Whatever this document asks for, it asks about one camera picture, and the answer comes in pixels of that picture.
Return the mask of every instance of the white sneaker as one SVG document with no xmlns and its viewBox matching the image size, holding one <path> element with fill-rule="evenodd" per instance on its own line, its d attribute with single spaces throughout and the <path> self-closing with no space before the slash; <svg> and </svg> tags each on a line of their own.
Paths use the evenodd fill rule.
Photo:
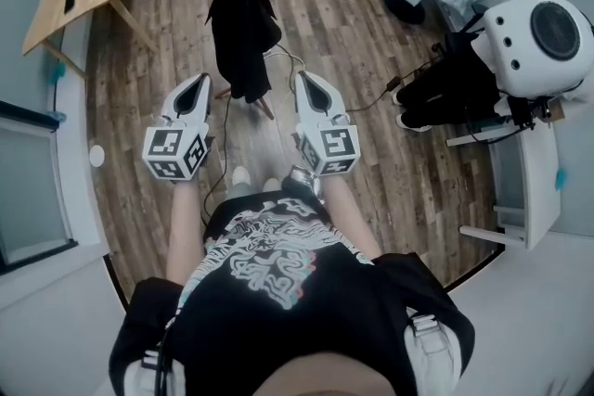
<svg viewBox="0 0 594 396">
<path fill-rule="evenodd" d="M 400 101 L 398 101 L 398 99 L 396 98 L 396 95 L 398 94 L 398 91 L 400 91 L 403 87 L 404 87 L 404 85 L 402 83 L 400 83 L 392 91 L 392 102 L 394 104 L 396 104 L 397 106 L 402 106 L 402 103 Z"/>
<path fill-rule="evenodd" d="M 269 178 L 264 184 L 263 192 L 278 192 L 281 190 L 280 181 L 277 178 Z"/>
<path fill-rule="evenodd" d="M 233 185 L 237 185 L 237 184 L 252 185 L 252 179 L 250 177 L 250 173 L 248 172 L 248 169 L 246 169 L 245 167 L 241 167 L 241 165 L 236 167 L 235 170 L 233 171 L 233 178 L 231 179 L 231 183 Z"/>
<path fill-rule="evenodd" d="M 409 129 L 418 133 L 426 133 L 432 128 L 431 125 L 424 125 L 422 127 L 408 127 L 402 122 L 402 114 L 398 114 L 396 116 L 396 125 L 398 125 L 398 127 L 402 127 L 403 129 Z"/>
</svg>

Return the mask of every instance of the white robot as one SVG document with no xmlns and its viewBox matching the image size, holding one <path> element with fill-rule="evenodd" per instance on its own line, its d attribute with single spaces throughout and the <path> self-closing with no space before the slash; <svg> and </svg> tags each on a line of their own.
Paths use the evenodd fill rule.
<svg viewBox="0 0 594 396">
<path fill-rule="evenodd" d="M 145 135 L 142 160 L 158 179 L 191 180 L 208 147 L 211 77 L 198 74 L 179 84 L 166 98 L 157 126 Z"/>
<path fill-rule="evenodd" d="M 592 25 L 566 0 L 508 0 L 489 8 L 483 23 L 472 48 L 510 96 L 557 96 L 594 66 Z"/>
<path fill-rule="evenodd" d="M 350 172 L 361 149 L 338 90 L 314 73 L 299 71 L 295 108 L 299 115 L 295 141 L 313 174 Z"/>
</svg>

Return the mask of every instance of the black jacket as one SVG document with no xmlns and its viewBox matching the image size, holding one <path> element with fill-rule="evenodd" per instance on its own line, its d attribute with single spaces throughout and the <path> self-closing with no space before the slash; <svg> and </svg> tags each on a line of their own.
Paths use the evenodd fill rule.
<svg viewBox="0 0 594 396">
<path fill-rule="evenodd" d="M 278 43 L 280 28 L 269 0 L 213 0 L 216 65 L 231 84 L 233 97 L 248 103 L 270 90 L 263 53 Z"/>
</svg>

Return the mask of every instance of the black t-shirt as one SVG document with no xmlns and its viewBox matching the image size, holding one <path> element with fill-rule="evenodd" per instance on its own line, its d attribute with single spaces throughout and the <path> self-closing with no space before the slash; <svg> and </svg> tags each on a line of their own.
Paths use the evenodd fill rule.
<svg viewBox="0 0 594 396">
<path fill-rule="evenodd" d="M 416 394 L 403 342 L 407 307 L 456 331 L 465 367 L 472 326 L 420 259 L 371 262 L 310 205 L 283 192 L 229 200 L 183 289 L 139 283 L 110 359 L 116 393 L 168 324 L 166 352 L 184 366 L 187 394 L 251 395 L 286 362 L 323 351 L 378 371 L 399 396 Z"/>
</svg>

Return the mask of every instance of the hardwood floor plank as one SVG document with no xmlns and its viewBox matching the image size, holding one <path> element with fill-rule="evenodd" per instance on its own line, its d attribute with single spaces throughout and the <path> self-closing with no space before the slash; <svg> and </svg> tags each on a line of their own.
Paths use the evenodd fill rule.
<svg viewBox="0 0 594 396">
<path fill-rule="evenodd" d="M 106 151 L 105 164 L 93 170 L 97 203 L 114 268 L 130 297 L 136 282 L 164 274 L 171 225 L 173 186 L 154 180 L 140 156 L 146 128 L 155 122 L 166 95 L 189 76 L 210 73 L 215 91 L 227 83 L 217 69 L 212 25 L 205 24 L 211 0 L 123 2 L 160 54 L 140 44 L 110 9 L 98 9 L 87 59 L 86 106 L 89 146 L 99 144 Z M 431 3 L 421 26 L 401 23 L 382 0 L 271 3 L 283 33 L 280 43 L 335 85 L 349 109 L 370 104 L 396 74 L 407 74 L 433 57 L 431 46 L 444 34 Z M 298 61 L 294 66 L 295 71 L 302 68 Z M 227 98 L 212 104 L 214 142 L 200 171 L 202 199 L 220 178 L 225 157 L 227 174 L 207 199 L 210 213 L 225 198 L 235 166 L 248 167 L 258 188 L 303 163 L 291 138 L 297 123 L 289 89 L 291 61 L 275 56 L 266 67 L 272 91 L 265 99 L 274 121 L 254 105 L 231 100 L 224 147 Z M 488 148 L 446 147 L 445 140 L 457 130 L 452 126 L 434 127 L 427 134 L 404 131 L 394 123 L 400 112 L 385 95 L 372 108 L 351 113 L 362 159 L 345 178 L 381 249 L 417 252 L 448 284 L 495 249 L 458 232 L 462 224 L 496 226 Z"/>
</svg>

